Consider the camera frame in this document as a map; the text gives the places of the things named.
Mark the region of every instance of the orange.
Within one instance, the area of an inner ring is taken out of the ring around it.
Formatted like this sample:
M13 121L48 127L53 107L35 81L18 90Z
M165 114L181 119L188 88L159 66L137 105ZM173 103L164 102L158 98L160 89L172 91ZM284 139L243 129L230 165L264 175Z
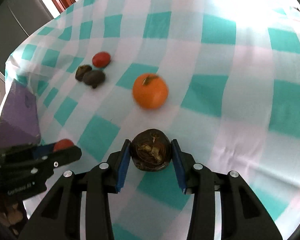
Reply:
M72 147L73 145L74 145L74 143L71 140L62 139L62 140L58 141L56 144L54 144L53 151L56 152L59 150L63 150L63 149Z
M146 109L161 107L169 94L165 81L156 74L145 73L137 77L132 88L134 100Z

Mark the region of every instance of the dark brown nut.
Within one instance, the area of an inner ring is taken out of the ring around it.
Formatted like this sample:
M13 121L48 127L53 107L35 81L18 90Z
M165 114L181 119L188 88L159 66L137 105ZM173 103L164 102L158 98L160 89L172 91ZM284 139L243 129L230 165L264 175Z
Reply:
M84 74L82 81L86 85L96 88L105 81L105 74L100 70L89 71Z
M132 141L131 158L142 171L160 171L171 161L171 145L166 135L158 129L139 133Z
M75 73L75 79L77 81L82 81L82 78L84 76L85 73L89 72L92 70L92 67L90 65L82 65L82 66L79 66L77 68L77 72Z

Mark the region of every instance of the brown dried fruit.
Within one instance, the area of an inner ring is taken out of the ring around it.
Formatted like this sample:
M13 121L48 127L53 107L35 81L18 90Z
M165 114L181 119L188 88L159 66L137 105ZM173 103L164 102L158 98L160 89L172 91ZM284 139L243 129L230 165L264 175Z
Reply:
M171 146L166 135L158 129L139 133L132 141L131 157L142 171L160 171L171 161Z
M82 81L86 85L96 88L105 81L105 74L100 70L89 71L84 74Z
M85 73L89 72L92 70L92 67L90 65L82 65L82 66L79 66L77 68L77 72L75 73L75 79L77 81L82 81L82 78L84 76Z

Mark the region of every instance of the red fruit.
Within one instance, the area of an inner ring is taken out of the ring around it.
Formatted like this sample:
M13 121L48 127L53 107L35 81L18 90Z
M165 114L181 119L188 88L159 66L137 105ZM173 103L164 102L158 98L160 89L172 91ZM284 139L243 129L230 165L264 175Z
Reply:
M102 51L94 55L92 58L92 64L95 67L103 68L106 67L111 61L111 56L109 53Z
M66 149L66 148L69 148L71 146L74 146L74 143L71 140L62 139L62 140L58 141L56 144L54 144L53 152Z

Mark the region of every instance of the tablecloth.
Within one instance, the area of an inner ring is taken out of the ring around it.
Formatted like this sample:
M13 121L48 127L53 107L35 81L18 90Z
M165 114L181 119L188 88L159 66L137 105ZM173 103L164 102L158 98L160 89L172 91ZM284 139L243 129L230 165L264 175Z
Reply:
M74 75L99 51L112 62L92 90ZM146 72L169 86L158 110L131 96ZM300 223L300 21L279 0L80 0L11 54L7 90L13 78L37 96L42 143L69 138L83 152L48 188L157 128L211 170L238 171L284 239ZM26 201L29 214L43 196ZM125 187L109 196L114 235L186 239L192 202L173 165L150 173L131 163Z

